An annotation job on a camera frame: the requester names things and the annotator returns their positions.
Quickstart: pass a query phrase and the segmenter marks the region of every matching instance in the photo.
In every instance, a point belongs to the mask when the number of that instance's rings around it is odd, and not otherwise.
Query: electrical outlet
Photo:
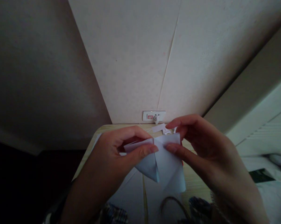
[[[159,115],[159,121],[163,121],[165,111],[143,111],[143,121],[154,121],[153,117]]]

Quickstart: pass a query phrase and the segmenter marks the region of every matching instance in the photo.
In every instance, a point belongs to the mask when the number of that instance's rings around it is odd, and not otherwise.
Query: wooden table
[[[159,131],[156,133],[152,132],[151,128],[153,126],[155,126],[155,124],[107,124],[107,125],[103,125],[95,132],[94,136],[92,137],[91,142],[88,145],[88,148],[77,168],[77,171],[76,171],[73,179],[78,176],[82,167],[84,166],[84,163],[88,159],[88,157],[91,153],[91,149],[94,145],[94,142],[95,142],[98,134],[104,133],[106,131],[116,130],[119,128],[133,126],[133,125],[137,125],[137,126],[141,127],[154,138],[162,135],[162,131]],[[182,144],[184,147],[186,147],[187,149],[194,152],[191,144],[188,141],[186,141],[185,139],[182,141]],[[187,211],[189,211],[188,200],[192,196],[197,196],[197,197],[203,198],[203,199],[211,202],[210,189],[206,186],[206,184],[202,181],[202,179],[186,163],[184,163],[183,169],[184,169],[184,176],[185,176],[185,182],[186,182],[186,191],[184,193],[182,193],[182,203],[183,203],[184,207],[186,207]],[[144,203],[145,203],[145,220],[147,223],[147,206],[146,206],[147,203],[146,203],[145,187],[144,187]]]

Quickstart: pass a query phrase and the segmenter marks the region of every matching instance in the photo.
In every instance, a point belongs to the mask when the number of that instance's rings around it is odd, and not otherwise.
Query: wall seam
[[[163,76],[163,80],[162,80],[162,85],[161,85],[161,90],[160,90],[160,95],[159,95],[157,110],[159,109],[159,103],[160,103],[160,99],[161,99],[163,84],[164,84],[166,72],[167,72],[167,70],[168,70],[169,59],[170,59],[170,57],[171,57],[171,52],[172,52],[172,48],[173,48],[173,43],[174,43],[174,39],[175,39],[175,35],[176,35],[176,29],[177,29],[177,25],[178,25],[178,21],[179,21],[179,15],[180,15],[181,5],[182,5],[182,0],[181,0],[181,2],[180,2],[179,11],[178,11],[178,17],[177,17],[177,21],[176,21],[176,26],[175,26],[175,30],[174,30],[174,34],[173,34],[173,38],[172,38],[172,42],[171,42],[171,47],[170,47],[170,50],[169,50],[169,58],[168,58],[168,61],[167,61],[167,64],[166,64],[166,68],[165,68],[165,72],[164,72],[164,76]]]

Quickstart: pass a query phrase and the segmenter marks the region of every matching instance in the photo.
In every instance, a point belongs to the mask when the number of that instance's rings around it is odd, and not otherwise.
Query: paper
[[[124,146],[127,153],[143,144],[155,144],[159,151],[145,157],[135,167],[145,176],[160,182],[162,191],[180,193],[186,190],[182,161],[168,152],[165,147],[169,143],[180,144],[180,134],[163,135],[155,139]]]
[[[172,224],[177,223],[179,219],[185,219],[182,209],[174,201],[166,203],[163,213],[161,213],[160,210],[160,205],[166,197],[173,196],[181,201],[180,194],[163,191],[160,184],[147,177],[145,177],[145,188],[147,195],[148,224]]]
[[[96,137],[96,139],[95,139],[95,142],[94,142],[94,144],[93,144],[93,147],[92,147],[91,152],[93,151],[93,149],[94,149],[94,147],[95,147],[95,145],[96,145],[96,143],[97,143],[97,141],[98,141],[98,139],[100,138],[101,135],[102,135],[102,133],[100,133],[100,134],[97,135],[97,137]]]
[[[165,149],[169,143],[180,144],[180,134],[162,135],[154,139],[159,151],[155,153],[162,190],[180,193],[186,190],[181,159]]]
[[[165,124],[160,124],[160,125],[152,127],[153,132],[162,131],[163,129],[165,129]]]
[[[129,223],[144,224],[143,175],[133,168],[108,202],[126,210]]]
[[[137,147],[145,144],[154,144],[153,138],[144,140],[142,142],[125,145],[124,149],[127,153],[130,153]],[[155,153],[146,156],[139,164],[135,166],[135,168],[155,182],[159,182],[159,173],[158,167],[156,165]]]

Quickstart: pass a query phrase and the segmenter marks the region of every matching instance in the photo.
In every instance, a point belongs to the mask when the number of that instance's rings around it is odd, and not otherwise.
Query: hand
[[[138,126],[105,132],[73,183],[60,223],[88,223],[101,206],[117,191],[130,170],[147,155],[157,152],[155,145],[142,145],[120,156],[123,145],[152,138]]]
[[[196,114],[166,125],[174,127],[181,141],[188,140],[197,155],[179,144],[169,144],[166,149],[202,178],[225,216],[233,223],[269,223],[259,191],[230,139]]]

